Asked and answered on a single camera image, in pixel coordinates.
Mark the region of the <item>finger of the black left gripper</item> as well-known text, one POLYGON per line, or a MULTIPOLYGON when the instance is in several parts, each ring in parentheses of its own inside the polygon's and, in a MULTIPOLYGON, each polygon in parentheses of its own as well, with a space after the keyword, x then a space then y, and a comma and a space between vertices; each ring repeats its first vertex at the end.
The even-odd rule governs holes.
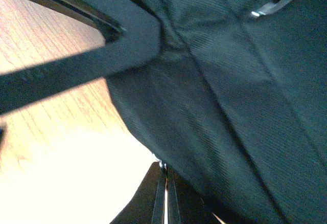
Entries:
POLYGON ((101 32, 102 47, 1 75, 1 113, 102 76, 143 65, 159 53, 160 21, 131 0, 30 0, 101 32))

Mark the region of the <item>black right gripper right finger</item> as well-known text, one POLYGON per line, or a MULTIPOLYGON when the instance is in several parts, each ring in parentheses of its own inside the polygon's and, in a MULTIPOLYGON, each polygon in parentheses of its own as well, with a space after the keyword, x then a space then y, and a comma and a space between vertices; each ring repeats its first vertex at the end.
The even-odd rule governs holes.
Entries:
POLYGON ((176 185, 174 181, 174 171, 167 170, 167 192, 168 192, 168 223, 181 224, 176 185))

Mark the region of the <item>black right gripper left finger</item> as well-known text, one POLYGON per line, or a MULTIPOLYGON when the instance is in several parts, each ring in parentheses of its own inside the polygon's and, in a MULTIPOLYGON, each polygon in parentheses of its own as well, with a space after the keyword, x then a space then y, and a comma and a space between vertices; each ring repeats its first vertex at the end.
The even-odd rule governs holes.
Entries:
POLYGON ((152 163, 133 198, 112 223, 164 223, 165 183, 159 163, 152 163))

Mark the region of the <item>black student backpack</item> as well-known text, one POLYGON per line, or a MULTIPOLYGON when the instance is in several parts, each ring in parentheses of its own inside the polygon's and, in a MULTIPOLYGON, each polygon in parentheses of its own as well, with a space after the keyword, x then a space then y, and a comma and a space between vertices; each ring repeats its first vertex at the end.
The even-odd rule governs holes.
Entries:
POLYGON ((326 223, 326 0, 134 0, 160 54, 106 79, 181 223, 326 223))

